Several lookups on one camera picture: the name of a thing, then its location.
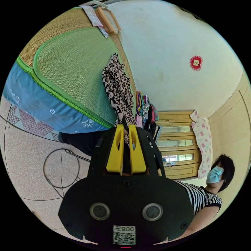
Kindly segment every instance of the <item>black and white striped shirt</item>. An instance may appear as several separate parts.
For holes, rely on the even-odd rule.
[[[216,194],[207,191],[202,186],[186,184],[177,180],[176,182],[179,183],[187,192],[193,207],[194,214],[197,214],[201,209],[205,207],[211,206],[217,206],[220,210],[222,199],[220,199]]]

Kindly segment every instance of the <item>blue mattress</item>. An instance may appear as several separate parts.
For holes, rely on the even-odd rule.
[[[3,96],[59,132],[88,133],[108,129],[49,94],[16,62],[6,80]]]

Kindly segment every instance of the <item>pink floral towel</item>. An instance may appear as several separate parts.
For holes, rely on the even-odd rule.
[[[200,117],[196,110],[190,114],[190,117],[194,121],[192,122],[192,128],[202,155],[201,165],[198,170],[198,178],[202,179],[207,176],[211,168],[212,138],[206,121]]]

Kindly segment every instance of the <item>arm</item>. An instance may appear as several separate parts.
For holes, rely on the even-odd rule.
[[[196,233],[197,231],[203,229],[208,224],[212,222],[212,219],[219,211],[219,207],[217,206],[211,206],[211,207],[205,207],[201,209],[194,217],[192,223],[189,225],[188,229],[185,231],[185,233],[180,236],[179,238],[172,240],[176,241],[179,239],[182,239],[184,237],[187,237],[193,233]]]

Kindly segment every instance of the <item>black pants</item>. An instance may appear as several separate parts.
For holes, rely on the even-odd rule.
[[[62,133],[61,137],[64,143],[70,144],[92,157],[94,148],[103,133],[105,131],[77,134]],[[124,143],[123,172],[131,174],[130,149],[126,143]]]

